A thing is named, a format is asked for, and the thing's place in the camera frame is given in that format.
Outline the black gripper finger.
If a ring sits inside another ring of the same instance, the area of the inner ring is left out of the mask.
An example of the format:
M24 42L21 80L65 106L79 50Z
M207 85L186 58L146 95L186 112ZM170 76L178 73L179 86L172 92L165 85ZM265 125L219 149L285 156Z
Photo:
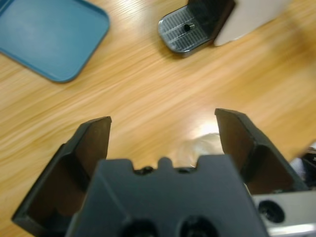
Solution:
M244 113L215 110L222 149L232 157L252 195L309 188L272 141Z
M80 210L98 161L106 159L112 119L82 123L34 182L11 220L32 235L64 235Z

